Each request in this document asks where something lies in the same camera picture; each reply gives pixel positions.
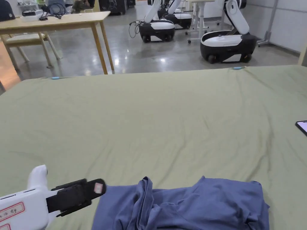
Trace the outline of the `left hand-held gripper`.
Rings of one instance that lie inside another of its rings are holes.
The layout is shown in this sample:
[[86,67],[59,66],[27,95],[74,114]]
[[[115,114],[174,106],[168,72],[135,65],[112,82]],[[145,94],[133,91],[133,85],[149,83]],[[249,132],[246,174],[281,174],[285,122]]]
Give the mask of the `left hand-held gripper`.
[[92,200],[106,193],[103,179],[80,179],[51,189],[47,187],[46,165],[35,167],[29,177],[27,189],[0,198],[1,230],[45,230],[49,213],[59,211],[63,217],[90,206]]

